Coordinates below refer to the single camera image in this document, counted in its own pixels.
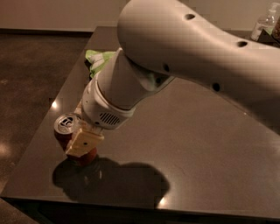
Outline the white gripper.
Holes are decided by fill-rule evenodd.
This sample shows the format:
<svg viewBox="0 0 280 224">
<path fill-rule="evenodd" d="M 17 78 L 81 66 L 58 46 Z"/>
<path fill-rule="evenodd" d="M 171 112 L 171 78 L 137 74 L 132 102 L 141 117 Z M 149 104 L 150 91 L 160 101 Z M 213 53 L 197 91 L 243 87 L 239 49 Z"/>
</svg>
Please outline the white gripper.
<svg viewBox="0 0 280 224">
<path fill-rule="evenodd" d="M 97 79 L 92 79 L 86 86 L 74 113 L 81 115 L 78 129 L 72 134 L 67 144 L 68 156 L 81 158 L 104 140 L 103 129 L 115 130 L 127 122 L 135 108 L 126 110 L 111 105 L 102 95 Z"/>
</svg>

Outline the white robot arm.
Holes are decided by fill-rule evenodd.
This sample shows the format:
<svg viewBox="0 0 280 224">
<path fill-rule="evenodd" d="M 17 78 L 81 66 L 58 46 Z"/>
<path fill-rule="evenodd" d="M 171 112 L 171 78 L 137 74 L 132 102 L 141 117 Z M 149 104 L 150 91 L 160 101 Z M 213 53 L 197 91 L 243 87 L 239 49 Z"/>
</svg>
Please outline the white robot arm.
<svg viewBox="0 0 280 224">
<path fill-rule="evenodd" d="M 280 126 L 280 49 L 237 38 L 179 0 L 130 0 L 118 23 L 119 49 L 87 84 L 81 119 L 66 147 L 80 158 L 133 116 L 144 98 L 186 79 Z"/>
</svg>

